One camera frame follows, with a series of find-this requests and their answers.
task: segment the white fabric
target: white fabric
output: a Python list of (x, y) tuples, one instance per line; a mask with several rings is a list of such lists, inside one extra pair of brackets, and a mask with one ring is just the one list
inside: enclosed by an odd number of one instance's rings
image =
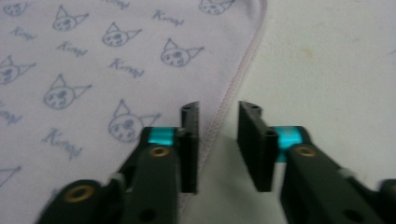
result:
[(201, 163), (260, 33), (265, 1), (0, 1), (0, 223), (106, 183), (144, 126), (201, 102)]

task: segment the screw hole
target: screw hole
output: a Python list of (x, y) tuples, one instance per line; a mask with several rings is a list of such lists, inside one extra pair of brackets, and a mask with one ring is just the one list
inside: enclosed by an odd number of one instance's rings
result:
[(362, 223), (363, 222), (363, 217), (361, 214), (359, 214), (357, 211), (347, 209), (344, 211), (344, 216), (346, 216), (349, 220), (357, 222), (357, 223)]
[(146, 209), (139, 214), (139, 219), (143, 222), (150, 222), (155, 219), (157, 214), (153, 209)]
[(149, 151), (149, 154), (151, 154), (153, 157), (163, 157), (169, 154), (169, 148), (155, 147)]
[(78, 203), (89, 199), (95, 192), (95, 188), (89, 185), (81, 185), (70, 189), (64, 195), (67, 203)]
[(298, 154), (305, 157), (315, 157), (317, 156), (317, 152), (310, 147), (297, 147), (296, 151)]

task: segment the cartoon cat drawing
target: cartoon cat drawing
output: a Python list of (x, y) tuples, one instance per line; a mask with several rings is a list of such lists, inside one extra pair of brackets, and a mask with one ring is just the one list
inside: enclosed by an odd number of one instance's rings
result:
[(221, 3), (214, 3), (212, 0), (202, 0), (199, 8), (209, 15), (220, 15), (227, 10), (233, 2), (234, 0)]
[(80, 97), (92, 85), (84, 87), (68, 87), (62, 74), (60, 74), (44, 95), (44, 103), (53, 109), (65, 109)]
[(74, 29), (78, 24), (82, 23), (89, 14), (70, 16), (62, 5), (59, 6), (58, 13), (56, 14), (56, 20), (52, 24), (52, 27), (57, 31), (69, 31)]
[(183, 67), (203, 49), (204, 48), (182, 49), (179, 48), (172, 39), (168, 39), (168, 42), (163, 48), (161, 60), (174, 67)]
[(8, 168), (8, 169), (0, 169), (0, 188), (6, 184), (6, 182), (13, 176), (15, 173), (21, 170), (21, 167), (18, 166), (16, 168)]
[(11, 55), (9, 55), (0, 63), (0, 85), (7, 85), (34, 66), (35, 63), (28, 65), (15, 65), (14, 62), (12, 62)]
[(17, 17), (20, 16), (27, 7), (28, 7), (27, 3), (17, 3), (17, 4), (5, 5), (3, 7), (3, 10), (8, 16)]
[(106, 34), (103, 36), (102, 41), (110, 47), (119, 47), (124, 45), (128, 40), (134, 38), (142, 30), (135, 31), (122, 31), (115, 22), (111, 23), (107, 29)]
[(121, 142), (131, 143), (139, 138), (143, 127), (152, 125), (160, 116), (153, 114), (138, 117), (131, 113), (123, 100), (120, 100), (113, 120), (108, 125), (108, 132)]

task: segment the white background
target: white background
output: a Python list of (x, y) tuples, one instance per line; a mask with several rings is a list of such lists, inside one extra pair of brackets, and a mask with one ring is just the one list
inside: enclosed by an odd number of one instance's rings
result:
[(325, 153), (377, 189), (396, 178), (396, 1), (270, 0), (262, 41), (181, 223), (286, 223), (258, 193), (235, 143), (237, 101), (269, 125), (305, 126)]

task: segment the teal band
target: teal band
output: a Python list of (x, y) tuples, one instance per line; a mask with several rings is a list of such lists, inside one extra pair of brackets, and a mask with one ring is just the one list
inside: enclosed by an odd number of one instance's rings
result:
[(172, 146), (174, 144), (175, 128), (155, 127), (151, 128), (148, 142), (151, 144)]
[(301, 144), (303, 137), (297, 127), (294, 126), (278, 126), (274, 127), (279, 135), (277, 144), (279, 146), (279, 156), (277, 161), (286, 161), (286, 152), (294, 144)]

